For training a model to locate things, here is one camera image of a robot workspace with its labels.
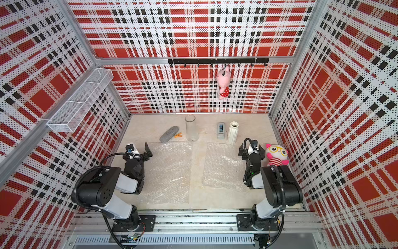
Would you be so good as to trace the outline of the bubble wrap sheet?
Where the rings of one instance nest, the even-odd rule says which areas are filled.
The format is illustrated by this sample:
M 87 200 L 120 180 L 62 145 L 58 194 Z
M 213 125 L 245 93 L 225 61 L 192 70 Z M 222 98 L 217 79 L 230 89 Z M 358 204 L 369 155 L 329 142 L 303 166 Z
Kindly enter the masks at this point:
M 144 204 L 189 202 L 192 142 L 149 143 L 153 157 L 145 162 L 145 184 L 138 200 Z
M 224 143 L 208 143 L 202 183 L 212 188 L 243 192 L 249 188 L 243 177 L 246 164 L 238 155 L 239 147 Z

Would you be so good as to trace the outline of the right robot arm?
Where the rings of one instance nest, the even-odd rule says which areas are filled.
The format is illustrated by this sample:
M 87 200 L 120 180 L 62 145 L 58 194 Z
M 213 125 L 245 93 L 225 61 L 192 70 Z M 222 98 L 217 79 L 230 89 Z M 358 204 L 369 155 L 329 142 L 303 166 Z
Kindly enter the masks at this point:
M 263 189 L 265 199 L 254 204 L 249 215 L 237 216 L 239 231 L 277 231 L 278 220 L 289 206 L 303 201 L 302 190 L 289 169 L 289 152 L 279 144 L 266 144 L 246 138 L 238 155 L 246 163 L 243 183 L 250 189 Z

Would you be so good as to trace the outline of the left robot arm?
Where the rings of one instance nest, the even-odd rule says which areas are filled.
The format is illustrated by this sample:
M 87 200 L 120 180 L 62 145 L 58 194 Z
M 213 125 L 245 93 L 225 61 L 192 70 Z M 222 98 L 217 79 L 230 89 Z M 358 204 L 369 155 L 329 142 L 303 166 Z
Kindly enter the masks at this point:
M 112 231 L 152 231 L 155 216 L 140 217 L 135 205 L 115 194 L 116 190 L 127 195 L 142 192 L 145 162 L 152 156 L 147 143 L 142 154 L 134 144 L 128 144 L 125 152 L 106 156 L 99 166 L 89 169 L 77 180 L 71 193 L 73 203 L 114 220 Z

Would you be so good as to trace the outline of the pink white owl plush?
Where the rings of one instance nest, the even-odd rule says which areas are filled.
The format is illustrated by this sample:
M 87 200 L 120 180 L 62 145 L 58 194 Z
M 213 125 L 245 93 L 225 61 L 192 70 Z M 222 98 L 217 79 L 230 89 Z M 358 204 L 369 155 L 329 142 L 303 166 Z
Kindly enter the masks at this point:
M 265 150 L 268 166 L 287 166 L 289 164 L 288 150 L 278 144 L 266 144 Z

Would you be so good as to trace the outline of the grey oval case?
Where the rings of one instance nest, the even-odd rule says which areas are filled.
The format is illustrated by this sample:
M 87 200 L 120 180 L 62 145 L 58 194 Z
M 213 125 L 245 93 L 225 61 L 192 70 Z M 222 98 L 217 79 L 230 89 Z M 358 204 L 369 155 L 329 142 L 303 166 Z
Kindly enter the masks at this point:
M 178 126 L 172 126 L 164 134 L 161 135 L 160 142 L 161 143 L 168 142 L 170 139 L 172 139 L 178 133 L 178 131 L 179 131 Z

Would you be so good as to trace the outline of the clear glass vase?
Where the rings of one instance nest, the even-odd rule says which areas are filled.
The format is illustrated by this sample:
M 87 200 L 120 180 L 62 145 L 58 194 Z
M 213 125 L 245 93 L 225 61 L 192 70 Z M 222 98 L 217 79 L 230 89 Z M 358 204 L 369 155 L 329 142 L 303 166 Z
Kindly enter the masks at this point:
M 199 132 L 197 129 L 196 118 L 194 115 L 185 117 L 186 133 L 188 141 L 197 141 L 199 139 Z

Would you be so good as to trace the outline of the hanging pink plush toy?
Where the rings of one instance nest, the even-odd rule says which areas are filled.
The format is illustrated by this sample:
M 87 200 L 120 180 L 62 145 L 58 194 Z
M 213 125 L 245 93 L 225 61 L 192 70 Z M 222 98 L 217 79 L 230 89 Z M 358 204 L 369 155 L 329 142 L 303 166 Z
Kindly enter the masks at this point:
M 230 94 L 229 85 L 231 82 L 230 67 L 226 66 L 218 72 L 216 76 L 217 84 L 219 87 L 219 99 L 226 99 Z

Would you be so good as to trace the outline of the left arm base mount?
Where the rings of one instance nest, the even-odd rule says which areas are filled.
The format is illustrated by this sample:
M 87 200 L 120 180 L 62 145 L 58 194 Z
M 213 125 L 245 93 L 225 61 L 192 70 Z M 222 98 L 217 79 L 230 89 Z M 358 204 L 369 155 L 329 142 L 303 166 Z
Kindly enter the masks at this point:
M 151 232 L 155 225 L 155 215 L 136 215 L 126 220 L 114 220 L 113 232 Z

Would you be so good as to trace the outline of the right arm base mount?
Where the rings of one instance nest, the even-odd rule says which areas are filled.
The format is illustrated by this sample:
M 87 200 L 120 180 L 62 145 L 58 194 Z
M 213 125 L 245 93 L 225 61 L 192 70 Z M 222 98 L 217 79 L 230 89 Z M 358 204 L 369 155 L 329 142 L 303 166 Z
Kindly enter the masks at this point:
M 261 219 L 249 214 L 237 215 L 236 223 L 239 231 L 277 231 L 279 229 L 278 219 Z

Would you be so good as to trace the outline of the black hook rail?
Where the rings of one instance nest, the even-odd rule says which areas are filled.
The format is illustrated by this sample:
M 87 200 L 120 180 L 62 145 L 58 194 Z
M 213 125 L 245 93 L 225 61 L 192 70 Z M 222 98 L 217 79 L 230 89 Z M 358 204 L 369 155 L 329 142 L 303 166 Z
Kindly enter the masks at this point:
M 169 65 L 181 64 L 268 64 L 269 58 L 210 58 L 210 59 L 168 59 Z

